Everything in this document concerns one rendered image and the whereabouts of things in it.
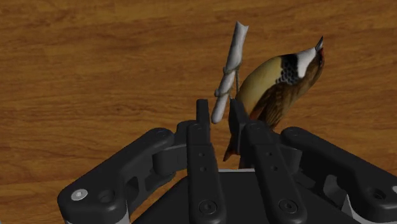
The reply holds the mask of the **yellow and brown bird figure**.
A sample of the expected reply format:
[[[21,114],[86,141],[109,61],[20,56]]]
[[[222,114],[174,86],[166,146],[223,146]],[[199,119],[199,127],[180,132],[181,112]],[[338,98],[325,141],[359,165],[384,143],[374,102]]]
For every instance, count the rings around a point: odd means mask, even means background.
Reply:
[[[325,65],[324,38],[312,48],[274,56],[242,82],[234,99],[252,120],[275,129],[288,111],[321,77]]]

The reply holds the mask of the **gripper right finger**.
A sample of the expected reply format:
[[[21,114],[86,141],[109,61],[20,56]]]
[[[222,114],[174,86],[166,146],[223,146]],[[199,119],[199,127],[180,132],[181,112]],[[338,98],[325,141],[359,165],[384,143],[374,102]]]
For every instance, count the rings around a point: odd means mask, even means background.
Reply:
[[[249,119],[235,99],[230,101],[228,122],[237,154],[256,173],[268,219],[307,224],[307,206],[269,127]],[[397,176],[299,127],[284,129],[281,139],[285,146],[302,151],[307,168],[336,176],[356,214],[375,223],[397,221]]]

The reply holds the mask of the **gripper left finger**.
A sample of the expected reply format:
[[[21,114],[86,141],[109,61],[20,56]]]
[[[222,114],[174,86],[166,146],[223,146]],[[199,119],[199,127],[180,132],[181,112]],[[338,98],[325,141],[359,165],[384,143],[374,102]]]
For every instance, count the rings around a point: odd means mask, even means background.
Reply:
[[[130,215],[177,171],[188,178],[189,224],[226,224],[226,205],[210,140],[208,101],[177,130],[154,128],[62,189],[65,224],[131,224]]]

